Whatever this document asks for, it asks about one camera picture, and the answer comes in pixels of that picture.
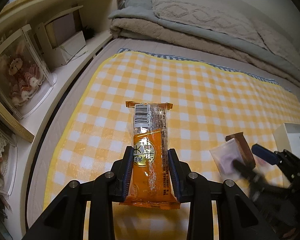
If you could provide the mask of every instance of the transparent plastic packaging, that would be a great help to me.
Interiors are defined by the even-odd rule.
[[[11,195],[16,167],[17,142],[14,134],[0,124],[0,194]]]
[[[37,54],[25,25],[0,45],[0,95],[16,117],[33,112],[51,91],[51,75]]]
[[[168,169],[168,131],[165,111],[172,104],[126,102],[133,110],[133,170],[129,195],[124,204],[178,209],[172,194]]]
[[[233,160],[238,160],[243,163],[239,145],[238,140],[232,138],[223,145],[210,150],[212,158],[216,163],[223,180],[238,180],[240,178],[240,173],[237,172],[232,165]]]

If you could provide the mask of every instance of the gingham tablecloth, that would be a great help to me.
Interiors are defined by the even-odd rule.
[[[250,146],[259,143],[276,150],[272,132],[284,122],[300,123],[300,103],[279,85],[201,62],[116,54],[99,66],[55,149],[44,207],[69,181],[94,180],[122,158],[132,142],[125,101],[173,103],[167,114],[169,148],[175,148],[192,171],[218,182],[221,177],[209,149],[223,144],[226,135],[243,131]],[[269,182],[282,184],[276,166],[259,168]],[[246,192],[246,182],[237,184]],[[213,211],[217,239],[215,204]],[[117,239],[186,239],[189,204],[162,211],[114,203],[113,212]]]

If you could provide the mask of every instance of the transparent display box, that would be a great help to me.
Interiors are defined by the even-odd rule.
[[[0,194],[11,195],[17,168],[17,138],[0,124]]]
[[[30,115],[56,82],[39,57],[25,25],[0,45],[0,95],[19,119]]]

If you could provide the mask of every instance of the blue striped fabric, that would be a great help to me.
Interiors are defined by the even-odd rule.
[[[232,69],[232,68],[228,68],[228,67],[223,67],[223,66],[219,66],[219,65],[215,65],[215,64],[212,64],[212,63],[209,63],[209,62],[205,62],[205,61],[202,61],[202,60],[196,60],[196,59],[191,59],[191,58],[185,58],[185,57],[180,57],[180,56],[175,56],[175,55],[165,55],[165,54],[156,54],[156,53],[148,53],[148,52],[144,52],[144,51],[138,51],[138,50],[132,50],[132,49],[125,49],[125,48],[121,48],[118,50],[118,53],[122,53],[122,52],[126,52],[126,51],[135,51],[135,52],[141,52],[141,53],[145,53],[145,54],[148,54],[148,55],[151,55],[153,57],[158,57],[158,58],[163,58],[163,59],[170,59],[170,60],[181,60],[181,61],[195,61],[195,62],[202,62],[202,63],[206,63],[206,64],[209,64],[215,68],[218,68],[218,69],[221,69],[221,70],[224,70],[224,71],[228,71],[228,72],[240,72],[240,73],[244,73],[250,77],[253,77],[255,79],[258,79],[260,81],[263,81],[263,82],[268,82],[268,83],[271,83],[271,84],[274,84],[274,85],[278,85],[280,86],[280,84],[275,81],[274,79],[270,79],[270,78],[263,78],[263,77],[260,77],[260,76],[257,76],[257,75],[254,75],[254,74],[251,74],[251,73],[247,73],[247,72],[244,72],[244,71],[241,71],[241,70],[235,70],[235,69]]]

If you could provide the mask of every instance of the brown snack package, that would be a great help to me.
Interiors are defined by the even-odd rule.
[[[251,149],[243,136],[243,132],[234,133],[226,136],[226,142],[231,140],[232,138],[236,139],[236,142],[238,143],[239,151],[242,156],[244,164],[253,169],[256,166],[256,162],[253,158]]]
[[[168,169],[165,110],[172,104],[126,102],[133,114],[133,170],[130,192],[123,203],[141,207],[178,209],[172,195]]]

